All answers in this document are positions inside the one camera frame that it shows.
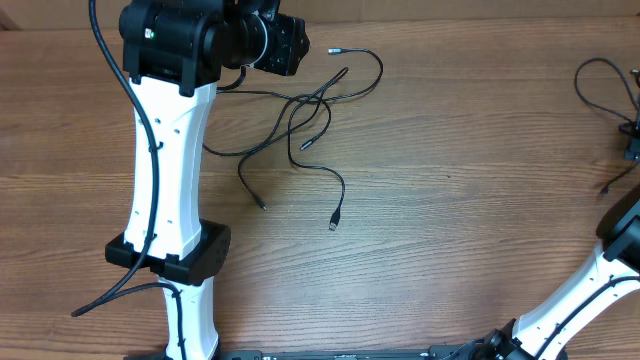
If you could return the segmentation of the black cable silver tip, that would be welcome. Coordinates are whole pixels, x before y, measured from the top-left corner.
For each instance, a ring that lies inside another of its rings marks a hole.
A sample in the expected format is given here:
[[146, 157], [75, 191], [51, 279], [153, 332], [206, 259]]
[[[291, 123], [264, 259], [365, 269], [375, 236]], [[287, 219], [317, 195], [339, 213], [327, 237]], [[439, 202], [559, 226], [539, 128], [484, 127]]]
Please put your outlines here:
[[[301, 145], [301, 150], [308, 149], [315, 142], [320, 140], [325, 135], [325, 133], [329, 129], [329, 126], [331, 125], [331, 122], [332, 122], [331, 107], [329, 105], [329, 101], [325, 98], [326, 92], [331, 87], [336, 85], [348, 72], [349, 72], [349, 68], [343, 67], [342, 69], [339, 70], [339, 72], [336, 75], [330, 78], [325, 84], [321, 85], [314, 92], [310, 94], [302, 94], [294, 97], [289, 97], [287, 99], [287, 102], [283, 106], [283, 109], [281, 110], [271, 133], [267, 136], [267, 138], [263, 140], [259, 145], [254, 146], [253, 148], [245, 151], [242, 154], [237, 167], [239, 180], [241, 184], [244, 186], [245, 190], [253, 198], [256, 205], [262, 210], [267, 209], [266, 203], [263, 201], [260, 195], [251, 188], [251, 186], [245, 179], [245, 176], [243, 173], [244, 165], [249, 159], [257, 155], [259, 152], [262, 152], [266, 150], [268, 147], [270, 147], [271, 145], [274, 145], [280, 140], [285, 139], [287, 141], [287, 157], [291, 165], [299, 169], [327, 172], [338, 179], [341, 186], [341, 193], [340, 193], [338, 205], [336, 207], [336, 211], [337, 212], [340, 211], [344, 201], [345, 193], [346, 193], [346, 183], [344, 178], [339, 172], [329, 167], [320, 166], [320, 165], [306, 165], [295, 160], [292, 154], [292, 149], [291, 149], [291, 140], [292, 140], [291, 136], [300, 127], [308, 124], [311, 120], [313, 120], [318, 115], [321, 107], [323, 107], [326, 110], [327, 122], [325, 123], [324, 128], [319, 133], [317, 133], [316, 135], [314, 135], [313, 137], [311, 137], [309, 140], [307, 140]], [[307, 105], [314, 106], [313, 112], [306, 120], [303, 120], [298, 125], [294, 125], [293, 124], [294, 116], [298, 113], [298, 111], [302, 107]]]

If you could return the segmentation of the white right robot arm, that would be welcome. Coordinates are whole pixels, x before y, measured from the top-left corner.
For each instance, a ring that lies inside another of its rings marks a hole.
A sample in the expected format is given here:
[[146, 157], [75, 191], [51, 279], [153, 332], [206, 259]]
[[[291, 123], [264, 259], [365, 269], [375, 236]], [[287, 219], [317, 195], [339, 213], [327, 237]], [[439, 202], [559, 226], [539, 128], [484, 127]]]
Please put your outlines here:
[[534, 310], [487, 335], [473, 359], [556, 359], [606, 308], [639, 289], [639, 188], [601, 219], [600, 242], [583, 265]]

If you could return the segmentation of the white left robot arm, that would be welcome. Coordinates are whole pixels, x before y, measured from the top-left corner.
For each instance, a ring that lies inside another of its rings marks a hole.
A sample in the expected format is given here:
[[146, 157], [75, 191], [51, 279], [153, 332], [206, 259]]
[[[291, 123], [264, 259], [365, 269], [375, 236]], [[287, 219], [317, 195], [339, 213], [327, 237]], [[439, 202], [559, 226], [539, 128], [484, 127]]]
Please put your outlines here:
[[119, 18], [136, 121], [134, 194], [110, 263], [157, 277], [167, 305], [166, 359], [219, 353], [213, 285], [230, 230], [199, 215], [203, 138], [223, 68], [297, 72], [310, 41], [275, 1], [134, 1]]

